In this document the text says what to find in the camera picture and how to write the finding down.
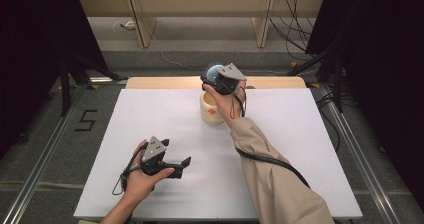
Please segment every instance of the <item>beige container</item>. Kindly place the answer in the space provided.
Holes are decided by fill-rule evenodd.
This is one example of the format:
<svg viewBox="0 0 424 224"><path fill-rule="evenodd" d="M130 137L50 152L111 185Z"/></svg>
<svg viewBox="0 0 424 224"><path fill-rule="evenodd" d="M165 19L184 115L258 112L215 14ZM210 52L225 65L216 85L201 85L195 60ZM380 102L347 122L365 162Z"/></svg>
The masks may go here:
<svg viewBox="0 0 424 224"><path fill-rule="evenodd" d="M200 96L200 115L206 123L212 125L224 122L224 118L218 112L215 99L207 92L203 92Z"/></svg>

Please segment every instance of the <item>long sleeve shirt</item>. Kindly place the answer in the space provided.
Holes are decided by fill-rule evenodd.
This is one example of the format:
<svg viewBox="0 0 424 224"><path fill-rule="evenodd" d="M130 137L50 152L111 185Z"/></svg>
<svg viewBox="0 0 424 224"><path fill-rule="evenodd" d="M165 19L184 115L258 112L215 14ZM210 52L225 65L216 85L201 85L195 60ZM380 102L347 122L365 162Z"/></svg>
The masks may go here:
<svg viewBox="0 0 424 224"><path fill-rule="evenodd" d="M253 120L241 117L231 126L236 148L289 163ZM250 197L261 224L334 223L324 199L286 168L241 157Z"/></svg>

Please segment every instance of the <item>white tabletop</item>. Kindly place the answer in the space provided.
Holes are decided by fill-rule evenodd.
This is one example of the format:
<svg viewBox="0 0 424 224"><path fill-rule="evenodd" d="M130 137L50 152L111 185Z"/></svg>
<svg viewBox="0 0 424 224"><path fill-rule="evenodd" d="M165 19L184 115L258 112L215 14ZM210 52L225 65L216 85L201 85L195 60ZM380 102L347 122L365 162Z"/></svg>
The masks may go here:
<svg viewBox="0 0 424 224"><path fill-rule="evenodd" d="M134 211L140 220L256 219L229 128L200 117L201 90L122 90L74 216L100 219L118 202L112 190L138 143L170 139L164 161L192 157L181 179L166 179ZM247 112L302 173L335 218L360 218L309 89L247 90Z"/></svg>

